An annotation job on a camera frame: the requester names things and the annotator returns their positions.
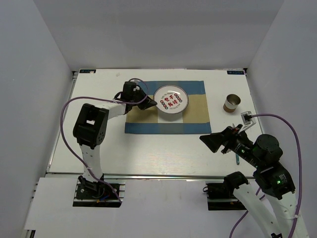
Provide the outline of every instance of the gray wall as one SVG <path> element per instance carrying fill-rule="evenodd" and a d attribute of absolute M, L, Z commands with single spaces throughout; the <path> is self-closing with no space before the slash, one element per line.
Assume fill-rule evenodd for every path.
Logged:
<path fill-rule="evenodd" d="M 303 157 L 302 212 L 311 237 L 317 235 L 317 1 L 285 0 L 249 72 L 259 113 L 285 117 L 299 134 Z M 284 151 L 283 165 L 298 187 L 298 158 L 290 129 L 278 119 L 263 119 Z"/>
<path fill-rule="evenodd" d="M 71 69 L 248 67 L 283 0 L 34 0 Z"/>
<path fill-rule="evenodd" d="M 0 1 L 0 237 L 20 237 L 71 72 L 32 0 Z"/>

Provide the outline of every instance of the black label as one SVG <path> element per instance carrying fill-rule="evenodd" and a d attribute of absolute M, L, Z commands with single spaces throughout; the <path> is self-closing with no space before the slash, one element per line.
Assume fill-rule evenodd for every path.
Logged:
<path fill-rule="evenodd" d="M 227 71 L 227 74 L 238 74 L 238 75 L 244 75 L 244 72 L 243 71 Z"/>
<path fill-rule="evenodd" d="M 79 73 L 96 73 L 95 69 L 81 69 Z"/>

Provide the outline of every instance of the blue stripe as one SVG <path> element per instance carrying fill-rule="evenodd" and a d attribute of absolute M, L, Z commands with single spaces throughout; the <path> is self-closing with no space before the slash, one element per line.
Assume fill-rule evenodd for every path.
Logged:
<path fill-rule="evenodd" d="M 175 85 L 182 88 L 188 95 L 202 95 L 206 94 L 205 84 L 203 81 L 147 81 L 148 91 L 143 83 L 139 83 L 141 88 L 147 92 L 148 95 L 154 93 L 162 86 Z"/>
<path fill-rule="evenodd" d="M 207 123 L 125 123 L 128 134 L 210 134 Z"/>

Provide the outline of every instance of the cable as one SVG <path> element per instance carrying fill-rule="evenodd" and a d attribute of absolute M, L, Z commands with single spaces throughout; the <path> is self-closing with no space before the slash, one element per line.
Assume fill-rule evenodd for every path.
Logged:
<path fill-rule="evenodd" d="M 145 84 L 146 88 L 147 88 L 147 92 L 149 91 L 148 89 L 148 86 L 147 84 L 139 79 L 139 78 L 132 78 L 130 80 L 138 80 L 142 83 Z M 80 158 L 79 155 L 76 154 L 76 152 L 69 146 L 68 142 L 66 141 L 66 138 L 65 138 L 65 134 L 64 134 L 64 128 L 63 128 L 63 118 L 64 118 L 64 112 L 65 112 L 65 109 L 67 108 L 68 104 L 70 104 L 71 102 L 75 101 L 75 100 L 78 100 L 78 99 L 92 99 L 92 100 L 97 100 L 97 101 L 102 101 L 102 102 L 109 102 L 109 103 L 118 103 L 118 104 L 129 104 L 129 105 L 137 105 L 137 104 L 140 104 L 142 102 L 144 102 L 146 100 L 146 98 L 148 97 L 147 93 L 145 94 L 145 97 L 139 101 L 139 102 L 136 102 L 136 103 L 129 103 L 129 102 L 122 102 L 122 101 L 115 101 L 115 100 L 107 100 L 107 99 L 102 99 L 102 98 L 94 98 L 94 97 L 85 97 L 85 96 L 82 96 L 82 97 L 76 97 L 76 98 L 72 98 L 70 99 L 68 102 L 66 102 L 64 104 L 64 106 L 62 107 L 61 109 L 61 113 L 60 113 L 60 120 L 59 120 L 59 126 L 60 126 L 60 134 L 61 134 L 61 137 L 66 145 L 66 147 L 69 149 L 69 151 L 81 162 L 83 163 L 83 165 L 87 168 L 88 172 L 90 173 L 91 177 L 93 177 L 96 181 L 98 182 L 101 182 L 101 183 L 104 183 L 106 184 L 107 186 L 109 186 L 112 190 L 112 192 L 115 194 L 115 196 L 117 197 L 118 201 L 120 202 L 120 204 L 122 203 L 120 197 L 118 196 L 118 194 L 115 192 L 114 188 L 109 184 L 107 183 L 106 181 L 103 181 L 99 178 L 97 178 L 94 173 L 90 170 L 90 168 L 88 167 L 88 164 L 82 159 Z"/>
<path fill-rule="evenodd" d="M 299 143 L 299 139 L 298 139 L 298 135 L 294 129 L 294 127 L 284 118 L 275 115 L 275 114 L 256 114 L 256 115 L 252 115 L 253 118 L 256 117 L 274 117 L 274 118 L 278 118 L 280 120 L 282 120 L 283 122 L 285 122 L 289 128 L 291 128 L 294 136 L 295 136 L 295 141 L 296 141 L 296 146 L 297 146 L 297 153 L 298 153 L 298 169 L 299 169 L 299 194 L 298 194 L 298 202 L 297 202 L 297 206 L 296 206 L 296 210 L 295 210 L 295 216 L 298 216 L 299 214 L 299 210 L 301 208 L 301 204 L 302 204 L 302 194 L 303 194 L 303 174 L 302 174 L 302 153 L 301 153 L 301 146 Z M 293 225 L 291 228 L 291 231 L 289 232 L 288 238 L 291 238 L 294 234 L 295 231 L 295 227 L 296 227 L 296 223 L 297 223 L 297 218 L 295 217 L 293 220 Z"/>
<path fill-rule="evenodd" d="M 258 190 L 257 190 L 257 192 L 256 192 L 256 196 L 258 195 L 258 193 L 260 192 L 260 190 L 261 190 L 261 188 L 259 187 Z M 232 235 L 233 235 L 234 230 L 235 230 L 236 227 L 239 225 L 239 223 L 243 220 L 243 218 L 246 217 L 246 215 L 247 215 L 248 213 L 249 213 L 249 212 L 246 211 L 246 212 L 242 215 L 242 217 L 236 222 L 236 224 L 234 224 L 233 228 L 231 229 L 229 238 L 232 238 Z"/>

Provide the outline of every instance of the round plate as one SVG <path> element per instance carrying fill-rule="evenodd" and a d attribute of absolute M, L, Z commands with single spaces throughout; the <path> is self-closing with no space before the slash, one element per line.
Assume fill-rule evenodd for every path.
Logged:
<path fill-rule="evenodd" d="M 180 87 L 166 85 L 160 87 L 153 97 L 157 108 L 168 114 L 177 114 L 185 110 L 188 105 L 188 95 Z"/>

